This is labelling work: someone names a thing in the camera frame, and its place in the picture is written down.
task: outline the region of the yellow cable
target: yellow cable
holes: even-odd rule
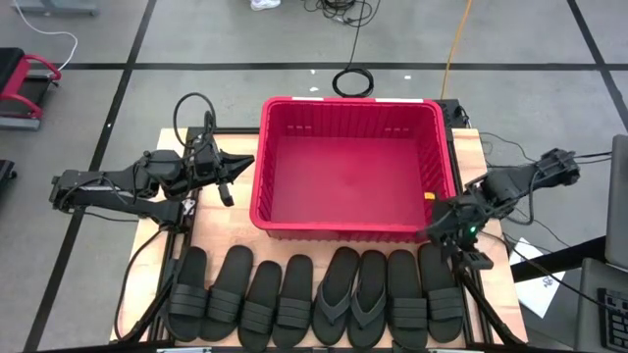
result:
[[[447,78],[449,77],[449,65],[451,65],[451,58],[453,58],[453,52],[455,51],[455,46],[458,44],[458,41],[460,40],[460,34],[462,34],[464,23],[467,22],[467,17],[469,16],[469,10],[471,9],[471,3],[473,3],[473,0],[467,0],[467,8],[464,10],[464,15],[462,15],[462,20],[460,20],[460,25],[458,25],[458,31],[455,33],[453,44],[451,44],[451,49],[449,50],[449,57],[447,58],[447,65],[445,66],[445,77],[443,77],[443,88],[441,89],[441,99],[445,97],[445,89],[447,88]]]

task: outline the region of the white sneaker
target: white sneaker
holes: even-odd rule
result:
[[[282,4],[282,0],[251,0],[251,9],[260,11],[274,9]]]

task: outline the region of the black slide sandal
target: black slide sandal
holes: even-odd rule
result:
[[[360,255],[355,250],[347,247],[336,250],[318,286],[312,329],[316,338],[325,345],[334,345],[342,338],[359,262]]]
[[[365,251],[346,329],[353,348],[371,349],[384,335],[386,276],[386,256],[375,250]]]
[[[253,253],[245,246],[233,246],[209,290],[207,311],[199,336],[206,341],[219,341],[237,326],[237,316],[248,287],[253,268]]]
[[[389,330],[396,343],[421,350],[428,343],[427,299],[423,298],[416,260],[407,250],[389,256]]]
[[[441,343],[453,341],[462,330],[464,305],[449,265],[441,261],[441,249],[433,244],[421,246],[419,269],[423,291],[428,297],[430,335]]]
[[[168,332],[179,341],[190,342],[198,336],[207,304],[206,266],[205,250],[195,246],[189,247],[177,263],[163,320]]]
[[[288,261],[273,327],[273,342],[278,348],[294,347],[310,327],[313,272],[312,260],[305,255],[294,255]]]
[[[266,349],[271,339],[281,284],[281,266],[272,261],[259,264],[237,328],[237,338],[247,352],[263,352]]]

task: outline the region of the gray floor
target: gray floor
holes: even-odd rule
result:
[[[147,0],[100,0],[97,18],[38,18],[45,30],[68,30],[79,40],[75,63],[124,63]],[[463,0],[383,2],[364,27],[357,62],[442,63],[464,11]],[[578,5],[602,55],[628,63],[621,0],[579,0]],[[284,0],[273,11],[253,13],[246,0],[157,0],[137,61],[139,63],[343,62],[354,30],[310,14],[299,0]],[[21,46],[63,62],[72,42],[31,31],[0,4],[0,46]],[[563,0],[476,0],[455,57],[466,63],[579,63],[593,57]],[[128,166],[153,148],[158,132],[171,125],[177,99],[207,94],[219,126],[257,126],[262,103],[274,95],[334,96],[337,71],[134,71],[113,128],[102,170]],[[50,179],[64,169],[86,169],[118,87],[121,71],[68,70],[50,96],[38,132],[0,131],[0,158],[20,172],[0,204],[0,350],[19,351],[64,239],[69,217],[47,202]],[[375,97],[436,98],[442,71],[373,71]],[[628,92],[628,73],[613,72]],[[364,82],[347,77],[347,91]],[[453,71],[449,97],[459,98],[479,130],[521,143],[533,158],[560,147],[578,152],[609,149],[626,129],[599,72]],[[200,125],[204,107],[189,102],[181,125]],[[488,160],[523,162],[518,150],[495,140]],[[608,164],[583,166],[574,186],[539,192],[538,219],[564,241],[577,244],[604,233]],[[527,203],[520,206],[527,210]],[[544,229],[503,223],[514,237],[557,250]],[[40,349],[106,343],[111,332],[122,274],[131,252],[133,225],[85,219],[63,278]],[[579,273],[566,280],[577,284]],[[560,288],[546,317],[525,312],[534,343],[573,344],[577,297]]]

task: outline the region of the wooden tabletop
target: wooden tabletop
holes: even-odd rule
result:
[[[180,129],[180,135],[185,136],[185,129]],[[453,131],[454,145],[458,167],[462,182],[467,182],[486,172],[486,163],[482,152],[482,144],[478,131],[475,129],[455,129]],[[216,140],[221,149],[233,154],[256,155],[257,135],[216,135]],[[161,131],[158,149],[174,149],[180,154],[183,149],[175,139],[171,128]],[[205,287],[209,287],[225,260],[225,255],[230,247],[242,244],[249,247],[254,254],[256,267],[264,260],[272,260],[286,266],[288,259],[295,254],[309,256],[314,263],[314,291],[325,274],[332,255],[337,248],[349,246],[358,252],[369,249],[382,251],[386,255],[396,249],[410,250],[415,256],[417,244],[405,243],[381,243],[381,242],[313,242],[305,240],[277,240],[269,237],[264,231],[257,229],[250,221],[248,208],[253,185],[255,166],[250,166],[236,181],[230,185],[230,191],[235,200],[235,206],[226,208],[223,206],[215,186],[207,186],[200,192],[196,209],[194,232],[191,244],[205,249],[208,256],[208,264],[205,277]],[[141,246],[143,242],[157,231],[157,225],[150,220],[140,220],[135,234],[132,252]],[[485,232],[501,236],[501,227],[498,221],[489,221]],[[125,334],[143,314],[146,307],[155,296],[157,280],[160,274],[163,254],[165,251],[166,236],[162,235],[144,249],[137,257],[129,274],[125,300],[121,309],[119,327]],[[482,285],[484,292],[501,319],[510,327],[512,332],[520,339],[527,341],[526,330],[519,308],[519,302],[508,265],[508,256],[505,247],[496,239],[488,236],[480,236],[477,244],[480,251],[485,252],[494,262],[492,270],[482,271]],[[480,321],[477,307],[469,293],[467,293],[471,324],[474,332],[474,340],[482,341]],[[391,347],[392,338],[387,331],[377,347]],[[182,345],[203,346],[240,346],[237,333],[234,331],[229,337],[219,342],[205,342],[197,339]],[[438,343],[431,337],[428,347],[464,347],[462,334],[449,343]],[[317,347],[322,344],[316,339],[310,330],[299,346]],[[336,347],[350,347],[346,334],[335,345]]]

